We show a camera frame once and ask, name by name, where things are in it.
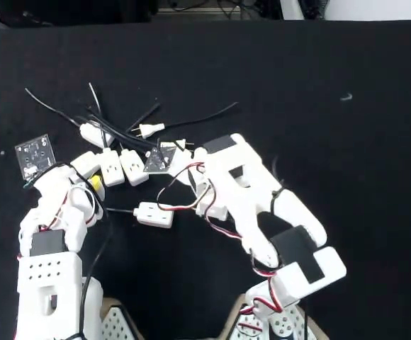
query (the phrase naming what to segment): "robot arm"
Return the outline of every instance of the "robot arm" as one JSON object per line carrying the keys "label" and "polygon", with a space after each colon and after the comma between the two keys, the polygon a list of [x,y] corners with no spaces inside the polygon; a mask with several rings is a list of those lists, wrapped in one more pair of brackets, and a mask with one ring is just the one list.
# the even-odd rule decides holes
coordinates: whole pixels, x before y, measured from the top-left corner
{"label": "robot arm", "polygon": [[[20,298],[15,339],[79,339],[84,278],[77,252],[87,228],[102,218],[103,210],[71,167],[51,169],[34,187],[41,198],[21,221],[19,233]],[[101,338],[102,298],[100,283],[91,278],[82,329],[88,340]]]}
{"label": "robot arm", "polygon": [[[231,214],[244,250],[274,271],[268,281],[248,290],[247,304],[266,319],[274,310],[297,303],[309,294],[346,275],[346,267],[327,241],[324,227],[290,190],[262,164],[241,135],[224,136],[195,152],[204,163],[204,176],[215,187],[221,204]],[[235,170],[240,172],[233,176]],[[272,212],[293,228],[268,240],[259,229],[257,215]],[[272,300],[271,307],[258,302]]]}

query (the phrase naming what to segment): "black felt surface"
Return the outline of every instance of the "black felt surface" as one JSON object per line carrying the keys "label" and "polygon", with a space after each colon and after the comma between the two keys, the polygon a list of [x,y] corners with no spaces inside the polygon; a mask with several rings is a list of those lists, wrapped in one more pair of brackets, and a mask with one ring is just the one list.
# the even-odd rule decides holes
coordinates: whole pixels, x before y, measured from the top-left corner
{"label": "black felt surface", "polygon": [[[27,86],[75,115],[100,89],[117,125],[158,100],[151,121],[199,118],[232,103],[242,112],[164,137],[202,143],[240,132],[326,227],[347,265],[344,280],[309,299],[332,339],[411,339],[411,23],[112,25],[0,32],[0,339],[15,327],[18,225],[36,204],[13,146],[48,133],[57,160],[94,149],[34,103]],[[350,101],[341,97],[351,93]],[[133,208],[167,178],[107,192]],[[192,199],[175,186],[174,202]],[[84,268],[104,226],[89,230]],[[241,246],[192,212],[171,230],[116,218],[96,268],[146,339],[217,336],[233,302],[258,283]]]}

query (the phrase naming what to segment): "white connector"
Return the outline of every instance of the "white connector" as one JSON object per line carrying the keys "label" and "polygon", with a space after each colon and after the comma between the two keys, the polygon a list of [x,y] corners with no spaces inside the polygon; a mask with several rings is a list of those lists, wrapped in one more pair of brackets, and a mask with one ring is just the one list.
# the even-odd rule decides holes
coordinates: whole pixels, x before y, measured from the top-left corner
{"label": "white connector", "polygon": [[119,158],[122,169],[132,186],[137,186],[149,179],[149,174],[144,172],[144,163],[142,163],[140,156],[135,150],[129,151],[124,149],[120,153]]}
{"label": "white connector", "polygon": [[[101,130],[90,123],[84,123],[79,126],[79,133],[81,136],[93,145],[104,148]],[[105,140],[108,146],[114,141],[114,137],[105,132]]]}
{"label": "white connector", "polygon": [[117,151],[107,147],[99,158],[101,175],[106,186],[117,186],[125,181]]}
{"label": "white connector", "polygon": [[82,175],[88,179],[100,169],[98,157],[92,151],[82,154],[70,162],[70,164]]}
{"label": "white connector", "polygon": [[141,202],[140,206],[133,210],[133,215],[142,225],[170,228],[174,211],[161,210],[156,203]]}
{"label": "white connector", "polygon": [[144,139],[152,136],[154,133],[164,130],[164,123],[160,124],[140,124],[139,129],[140,134],[138,137],[142,137]]}

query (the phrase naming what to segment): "black cable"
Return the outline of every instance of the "black cable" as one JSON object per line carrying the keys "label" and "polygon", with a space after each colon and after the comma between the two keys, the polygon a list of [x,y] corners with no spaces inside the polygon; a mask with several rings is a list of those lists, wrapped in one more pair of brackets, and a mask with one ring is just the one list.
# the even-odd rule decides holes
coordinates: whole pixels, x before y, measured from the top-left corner
{"label": "black cable", "polygon": [[202,123],[205,122],[207,120],[211,120],[214,119],[220,115],[223,115],[224,113],[228,112],[231,108],[233,108],[234,106],[236,106],[238,104],[238,102],[234,102],[231,105],[226,106],[225,108],[219,110],[217,113],[214,113],[212,115],[209,115],[207,117],[204,118],[199,118],[196,120],[186,120],[184,122],[178,122],[178,123],[174,123],[174,124],[168,124],[164,126],[164,129],[168,129],[168,128],[177,128],[178,126],[183,126],[183,125],[192,125],[192,124],[197,124],[197,123]]}
{"label": "black cable", "polygon": [[[145,153],[147,151],[147,148],[153,147],[152,145],[150,145],[150,147],[148,147],[147,145],[142,146],[141,144],[135,143],[134,139],[130,138],[130,136],[123,135],[122,133],[116,134],[115,130],[108,129],[106,126],[102,126],[102,125],[100,125],[100,123],[98,123],[96,121],[89,120],[89,119],[86,119],[85,117],[81,117],[81,116],[77,116],[76,119],[80,119],[80,120],[84,121],[85,123],[89,123],[89,124],[95,126],[98,129],[104,130],[105,132],[107,132],[109,135],[112,135],[114,138],[116,138],[120,142],[129,145],[130,147],[132,147],[133,149],[135,149],[139,152]],[[144,142],[143,140],[139,140],[136,137],[133,137],[133,138],[135,138],[137,140],[137,142]]]}
{"label": "black cable", "polygon": [[144,147],[156,147],[157,146],[153,142],[150,142],[148,140],[142,140],[141,138],[138,138],[138,137],[126,134],[123,131],[120,131],[118,128],[113,126],[111,123],[104,120],[103,118],[98,117],[97,115],[94,115],[93,113],[89,115],[89,118],[96,120],[97,122],[102,124],[102,126],[104,126],[105,128],[108,128],[109,130],[113,131],[115,135],[120,135],[123,139],[132,140],[135,144],[139,144]]}
{"label": "black cable", "polygon": [[[103,113],[101,112],[100,103],[98,102],[98,98],[97,98],[96,92],[95,92],[94,87],[92,86],[91,83],[89,83],[89,88],[91,89],[92,96],[94,97],[95,104],[97,105],[98,114],[99,114],[102,118],[105,118],[105,117],[103,116]],[[107,141],[106,141],[105,132],[104,132],[103,130],[101,131],[101,141],[102,141],[102,143],[103,143],[103,147],[108,147],[108,143],[107,143]]]}
{"label": "black cable", "polygon": [[175,2],[173,2],[172,0],[168,0],[168,4],[169,4],[169,7],[173,10],[173,11],[175,11],[175,12],[184,12],[184,11],[187,11],[187,10],[189,10],[189,9],[196,9],[196,8],[199,8],[199,7],[202,7],[202,6],[204,6],[205,4],[207,4],[208,2],[209,2],[210,0],[203,0],[202,2],[199,2],[199,3],[197,3],[197,4],[194,4],[194,5],[191,5],[191,6],[187,6],[187,7],[183,7],[183,8],[176,8],[177,7],[177,3],[175,3]]}
{"label": "black cable", "polygon": [[303,306],[303,310],[305,312],[305,327],[303,329],[303,333],[304,333],[303,338],[305,340],[308,340],[308,312],[307,312],[307,309],[308,309],[308,307],[307,307],[307,303],[305,301],[305,305]]}
{"label": "black cable", "polygon": [[160,103],[155,103],[153,107],[151,107],[147,112],[143,113],[141,117],[139,117],[127,130],[125,130],[125,132],[129,133],[131,130],[136,128],[142,121],[148,119],[151,115],[157,112],[160,106]]}
{"label": "black cable", "polygon": [[163,164],[167,168],[169,166],[168,162],[164,159],[162,148],[160,147],[160,139],[157,138],[157,151],[158,155],[160,156],[160,159],[162,160]]}
{"label": "black cable", "polygon": [[131,209],[116,209],[116,208],[106,208],[107,211],[110,213],[125,213],[125,214],[133,214],[133,210]]}
{"label": "black cable", "polygon": [[228,20],[231,20],[232,12],[237,8],[237,5],[234,6],[234,8],[231,9],[231,11],[230,11],[229,13],[228,13],[227,11],[225,11],[225,9],[223,8],[222,0],[217,0],[217,5],[218,5],[218,7],[220,7],[220,10],[221,10],[222,13],[225,15],[225,17],[226,17]]}
{"label": "black cable", "polygon": [[69,117],[68,115],[66,115],[65,113],[63,113],[60,110],[57,110],[55,108],[52,108],[51,106],[49,106],[48,104],[43,103],[39,98],[37,98],[36,96],[33,95],[33,93],[31,91],[29,91],[29,89],[27,87],[24,88],[24,90],[27,92],[27,94],[34,99],[36,102],[38,102],[41,106],[44,106],[45,108],[47,108],[48,110],[57,113],[58,115],[60,115],[61,117],[63,117],[64,119],[68,120],[71,124],[75,125],[76,127],[79,128],[79,123],[77,121],[75,121],[73,118]]}
{"label": "black cable", "polygon": [[270,213],[272,215],[275,215],[275,200],[281,195],[281,192],[285,189],[283,180],[281,180],[280,184],[281,187],[278,190],[271,192]]}

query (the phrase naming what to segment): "circuit board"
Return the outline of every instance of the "circuit board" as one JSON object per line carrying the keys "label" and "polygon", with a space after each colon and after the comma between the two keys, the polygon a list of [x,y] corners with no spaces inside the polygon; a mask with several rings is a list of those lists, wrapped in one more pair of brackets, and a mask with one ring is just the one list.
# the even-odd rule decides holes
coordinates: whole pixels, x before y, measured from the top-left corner
{"label": "circuit board", "polygon": [[31,180],[37,173],[56,162],[48,135],[17,145],[15,151],[25,181]]}
{"label": "circuit board", "polygon": [[147,158],[144,172],[148,174],[164,174],[169,170],[177,147],[154,147]]}

